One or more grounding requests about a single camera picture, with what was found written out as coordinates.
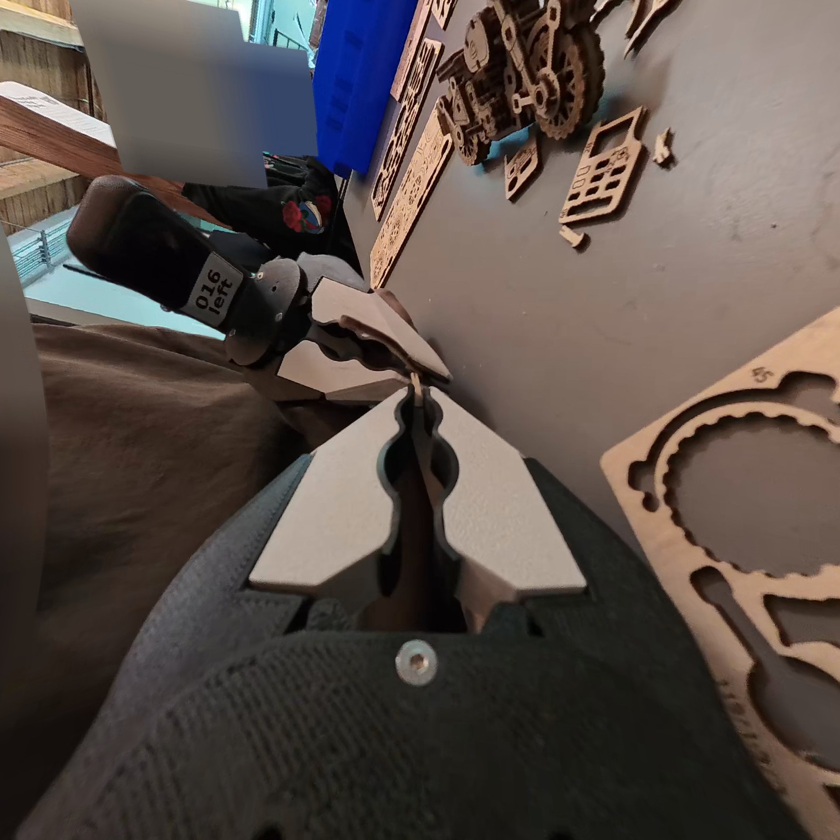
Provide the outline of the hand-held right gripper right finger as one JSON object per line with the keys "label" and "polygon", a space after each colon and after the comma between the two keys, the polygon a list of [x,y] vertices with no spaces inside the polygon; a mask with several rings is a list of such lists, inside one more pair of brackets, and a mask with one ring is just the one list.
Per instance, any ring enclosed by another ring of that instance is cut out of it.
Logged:
{"label": "hand-held right gripper right finger", "polygon": [[499,605],[586,580],[526,459],[441,389],[423,389],[420,466],[444,586],[479,633]]}

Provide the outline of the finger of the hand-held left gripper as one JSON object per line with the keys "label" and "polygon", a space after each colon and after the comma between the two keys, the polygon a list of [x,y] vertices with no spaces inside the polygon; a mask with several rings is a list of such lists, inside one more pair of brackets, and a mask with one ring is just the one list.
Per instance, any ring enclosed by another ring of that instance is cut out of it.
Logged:
{"label": "finger of the hand-held left gripper", "polygon": [[390,334],[408,353],[427,369],[426,377],[438,382],[450,382],[452,374],[434,348],[423,336],[403,321],[373,291],[345,286],[327,277],[320,279],[311,295],[313,327],[335,339],[346,340],[341,330],[341,316],[358,319],[374,329]]}
{"label": "finger of the hand-held left gripper", "polygon": [[305,339],[262,375],[263,396],[288,404],[377,404],[412,385],[404,363],[385,345],[351,339]]}

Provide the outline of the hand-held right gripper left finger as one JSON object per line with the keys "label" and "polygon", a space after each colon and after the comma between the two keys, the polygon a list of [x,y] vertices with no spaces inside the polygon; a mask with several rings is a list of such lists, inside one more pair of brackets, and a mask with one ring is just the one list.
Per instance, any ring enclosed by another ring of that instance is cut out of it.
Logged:
{"label": "hand-held right gripper left finger", "polygon": [[248,576],[261,592],[333,599],[368,627],[415,617],[410,518],[414,389],[318,447]]}

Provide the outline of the grey desk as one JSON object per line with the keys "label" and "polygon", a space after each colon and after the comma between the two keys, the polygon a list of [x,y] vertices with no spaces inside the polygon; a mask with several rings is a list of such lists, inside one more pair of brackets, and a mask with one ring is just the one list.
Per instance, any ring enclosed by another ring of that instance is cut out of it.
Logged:
{"label": "grey desk", "polygon": [[[634,59],[618,12],[597,34],[605,87],[572,141],[542,141],[510,204],[502,162],[446,164],[384,287],[451,370],[449,396],[526,456],[586,579],[579,595],[497,606],[540,644],[616,674],[578,699],[595,763],[575,838],[812,838],[735,729],[687,620],[602,470],[604,454],[838,309],[838,2],[683,2]],[[619,211],[559,217],[594,126],[645,106]],[[654,162],[670,127],[675,162]],[[346,215],[371,281],[369,178]],[[838,562],[838,444],[787,419],[705,427],[666,477],[678,521],[738,571]],[[691,583],[759,664],[749,693],[783,744],[838,771],[838,681],[772,654],[714,570]],[[838,599],[769,596],[784,644],[827,641]]]}

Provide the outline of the person's left hand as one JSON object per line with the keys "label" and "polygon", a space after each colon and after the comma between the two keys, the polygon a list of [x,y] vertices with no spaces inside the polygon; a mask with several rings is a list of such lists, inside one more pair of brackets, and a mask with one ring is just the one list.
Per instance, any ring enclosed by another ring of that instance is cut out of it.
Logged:
{"label": "person's left hand", "polygon": [[397,299],[396,295],[386,288],[374,290],[374,294],[383,300],[403,321],[405,321],[412,329],[417,330],[412,317],[403,304]]}

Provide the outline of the wooden sheet with fine parts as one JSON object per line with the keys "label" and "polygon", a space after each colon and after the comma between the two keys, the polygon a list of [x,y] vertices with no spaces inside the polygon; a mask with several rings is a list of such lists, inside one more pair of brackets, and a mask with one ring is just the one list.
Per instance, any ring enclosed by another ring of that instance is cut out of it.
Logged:
{"label": "wooden sheet with fine parts", "polygon": [[371,287],[381,288],[403,251],[454,149],[444,106],[435,102],[371,251]]}

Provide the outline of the white metal railing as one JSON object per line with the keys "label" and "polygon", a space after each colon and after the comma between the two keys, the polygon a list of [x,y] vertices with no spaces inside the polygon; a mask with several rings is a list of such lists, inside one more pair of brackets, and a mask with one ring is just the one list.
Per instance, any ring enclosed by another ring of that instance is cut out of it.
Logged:
{"label": "white metal railing", "polygon": [[40,229],[28,228],[7,238],[23,288],[37,282],[70,257],[67,230],[70,221]]}

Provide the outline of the black cloth with red print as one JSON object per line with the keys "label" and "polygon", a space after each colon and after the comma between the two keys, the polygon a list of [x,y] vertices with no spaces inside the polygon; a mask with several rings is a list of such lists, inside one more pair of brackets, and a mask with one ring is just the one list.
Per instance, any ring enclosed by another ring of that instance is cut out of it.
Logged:
{"label": "black cloth with red print", "polygon": [[335,175],[312,156],[264,154],[265,188],[186,182],[184,198],[276,257],[334,256],[361,264]]}

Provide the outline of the person's brown trousers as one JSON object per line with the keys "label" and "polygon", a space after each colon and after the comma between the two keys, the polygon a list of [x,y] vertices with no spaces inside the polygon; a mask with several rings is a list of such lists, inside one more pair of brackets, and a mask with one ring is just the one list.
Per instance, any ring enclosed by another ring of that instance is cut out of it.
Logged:
{"label": "person's brown trousers", "polygon": [[96,711],[195,551],[359,406],[278,407],[219,341],[168,329],[33,325],[49,425],[45,564],[2,734]]}

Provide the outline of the blue plastic bin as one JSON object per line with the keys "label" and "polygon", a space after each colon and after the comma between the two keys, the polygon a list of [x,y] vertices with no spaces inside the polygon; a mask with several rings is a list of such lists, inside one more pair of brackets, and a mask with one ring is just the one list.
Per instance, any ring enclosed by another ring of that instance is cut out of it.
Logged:
{"label": "blue plastic bin", "polygon": [[318,159],[347,179],[368,172],[416,1],[330,1],[313,96]]}

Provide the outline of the wooden sheet with large cutouts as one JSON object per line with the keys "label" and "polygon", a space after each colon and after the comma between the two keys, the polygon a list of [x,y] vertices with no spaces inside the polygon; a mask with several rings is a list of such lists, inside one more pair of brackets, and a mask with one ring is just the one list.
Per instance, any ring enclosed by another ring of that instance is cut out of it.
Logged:
{"label": "wooden sheet with large cutouts", "polygon": [[422,111],[424,100],[432,86],[443,49],[444,45],[441,42],[424,38],[416,54],[400,100],[392,134],[385,147],[380,170],[371,190],[371,204],[377,221],[382,218],[401,169],[407,146]]}

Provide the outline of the wooden sheet with gear cutouts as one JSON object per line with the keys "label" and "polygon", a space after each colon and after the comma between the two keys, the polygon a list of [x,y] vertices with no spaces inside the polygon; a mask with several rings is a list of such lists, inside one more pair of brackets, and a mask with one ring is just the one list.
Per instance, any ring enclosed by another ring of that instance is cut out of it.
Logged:
{"label": "wooden sheet with gear cutouts", "polygon": [[661,585],[687,620],[742,742],[765,779],[789,805],[812,838],[838,839],[838,771],[786,746],[749,693],[760,660],[738,639],[718,609],[697,592],[696,572],[721,573],[733,600],[774,655],[812,666],[838,681],[838,647],[827,641],[784,644],[765,605],[769,596],[810,603],[838,599],[838,562],[820,562],[813,574],[740,571],[714,560],[689,537],[667,500],[666,477],[679,448],[705,427],[760,415],[817,429],[838,445],[838,421],[783,402],[782,385],[794,374],[824,375],[828,399],[838,405],[838,309],[813,321],[716,384],[608,450],[602,470]]}

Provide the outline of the wooden model motorcycle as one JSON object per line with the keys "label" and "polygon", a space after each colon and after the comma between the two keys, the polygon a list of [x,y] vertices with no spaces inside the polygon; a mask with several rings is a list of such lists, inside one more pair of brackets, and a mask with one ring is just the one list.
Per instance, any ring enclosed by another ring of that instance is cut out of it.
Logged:
{"label": "wooden model motorcycle", "polygon": [[482,163],[493,142],[535,124],[567,140],[601,100],[604,54],[595,1],[491,1],[439,68],[436,111],[461,160]]}

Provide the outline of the small wooden puzzle frame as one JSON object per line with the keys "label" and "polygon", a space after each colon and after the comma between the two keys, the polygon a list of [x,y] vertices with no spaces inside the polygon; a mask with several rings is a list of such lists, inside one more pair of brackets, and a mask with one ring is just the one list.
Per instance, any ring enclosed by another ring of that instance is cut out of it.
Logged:
{"label": "small wooden puzzle frame", "polygon": [[515,154],[504,158],[505,198],[513,201],[540,170],[539,137],[532,135]]}

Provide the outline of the phone-shaped wooden puzzle frame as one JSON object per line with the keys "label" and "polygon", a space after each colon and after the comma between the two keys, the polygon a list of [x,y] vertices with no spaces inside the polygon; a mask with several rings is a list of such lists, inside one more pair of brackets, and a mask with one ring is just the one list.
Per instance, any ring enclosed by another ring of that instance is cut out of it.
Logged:
{"label": "phone-shaped wooden puzzle frame", "polygon": [[561,225],[588,223],[619,211],[644,151],[638,132],[647,115],[648,109],[640,106],[594,126],[563,202]]}

